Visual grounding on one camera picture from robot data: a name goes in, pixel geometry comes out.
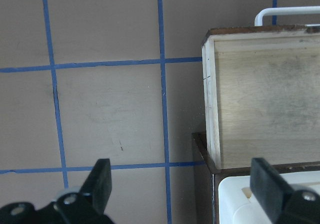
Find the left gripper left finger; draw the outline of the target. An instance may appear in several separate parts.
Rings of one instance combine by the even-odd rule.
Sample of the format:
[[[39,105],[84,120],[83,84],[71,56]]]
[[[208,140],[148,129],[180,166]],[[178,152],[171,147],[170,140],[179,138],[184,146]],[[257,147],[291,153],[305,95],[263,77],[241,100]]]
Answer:
[[[0,209],[2,224],[112,224],[104,214],[112,191],[109,159],[99,159],[77,192],[69,192],[37,210],[29,202]]]

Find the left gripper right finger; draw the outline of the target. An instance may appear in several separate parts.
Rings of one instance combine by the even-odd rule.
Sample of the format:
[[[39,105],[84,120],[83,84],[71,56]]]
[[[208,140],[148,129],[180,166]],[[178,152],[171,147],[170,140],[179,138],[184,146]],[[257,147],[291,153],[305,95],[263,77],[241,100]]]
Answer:
[[[291,185],[264,158],[253,158],[250,189],[273,224],[318,224],[320,195],[314,189]]]

